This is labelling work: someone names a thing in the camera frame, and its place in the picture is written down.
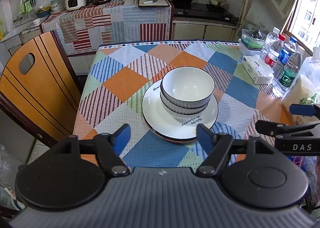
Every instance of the sink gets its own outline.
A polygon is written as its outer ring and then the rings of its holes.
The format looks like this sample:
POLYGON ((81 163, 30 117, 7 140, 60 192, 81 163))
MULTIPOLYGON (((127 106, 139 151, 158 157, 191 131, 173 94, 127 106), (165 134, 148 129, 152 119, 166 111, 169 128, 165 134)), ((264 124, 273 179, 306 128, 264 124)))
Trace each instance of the sink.
POLYGON ((1 39, 0 43, 8 40, 11 37, 18 35, 22 31, 24 31, 27 27, 29 27, 32 24, 32 22, 33 22, 33 20, 28 21, 20 26, 15 27, 8 34, 6 34, 3 39, 1 39))

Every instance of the blue bottle cap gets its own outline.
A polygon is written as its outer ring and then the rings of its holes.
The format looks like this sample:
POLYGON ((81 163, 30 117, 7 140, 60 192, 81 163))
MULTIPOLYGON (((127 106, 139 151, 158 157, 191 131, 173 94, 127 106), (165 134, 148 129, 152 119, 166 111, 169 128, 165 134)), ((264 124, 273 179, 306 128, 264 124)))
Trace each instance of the blue bottle cap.
POLYGON ((297 40, 294 37, 290 37, 290 41, 293 43, 297 43, 297 40))

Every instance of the patchwork tablecloth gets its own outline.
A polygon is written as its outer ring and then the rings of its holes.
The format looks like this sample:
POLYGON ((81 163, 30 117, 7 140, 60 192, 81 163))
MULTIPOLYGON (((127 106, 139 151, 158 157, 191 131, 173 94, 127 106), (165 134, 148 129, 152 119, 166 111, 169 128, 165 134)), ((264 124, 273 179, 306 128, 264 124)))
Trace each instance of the patchwork tablecloth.
POLYGON ((180 66, 202 68, 214 78, 214 95, 219 104, 218 119, 211 129, 214 133, 246 139, 256 134, 254 124, 258 119, 290 123, 271 86, 253 83, 239 62, 241 55, 236 43, 204 41, 100 47, 85 84, 74 134, 79 139, 91 139, 98 133, 113 133, 128 123, 132 136, 120 155, 128 166, 196 169, 207 156, 198 141, 165 141, 149 129, 141 112, 141 100, 148 87, 180 66))
POLYGON ((137 0, 112 0, 51 15, 43 32, 56 30, 67 55, 97 51, 102 44, 169 39, 171 7, 138 7, 137 0))

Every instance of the tissue box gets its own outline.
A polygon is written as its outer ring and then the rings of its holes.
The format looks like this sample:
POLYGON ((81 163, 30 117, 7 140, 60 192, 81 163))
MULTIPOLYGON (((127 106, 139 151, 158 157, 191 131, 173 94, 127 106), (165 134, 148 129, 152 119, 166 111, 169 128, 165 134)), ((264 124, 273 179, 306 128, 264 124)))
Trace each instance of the tissue box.
POLYGON ((244 56, 242 65, 256 85, 268 85, 271 83, 273 70, 259 56, 244 56))

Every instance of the wooden chair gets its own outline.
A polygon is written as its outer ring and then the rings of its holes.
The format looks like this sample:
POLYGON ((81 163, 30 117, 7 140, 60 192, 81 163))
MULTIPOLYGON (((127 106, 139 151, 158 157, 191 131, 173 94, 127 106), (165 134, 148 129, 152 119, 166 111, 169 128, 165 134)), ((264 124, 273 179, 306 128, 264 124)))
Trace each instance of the wooden chair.
POLYGON ((17 50, 0 78, 0 108, 48 147, 73 133, 81 93, 55 31, 17 50))

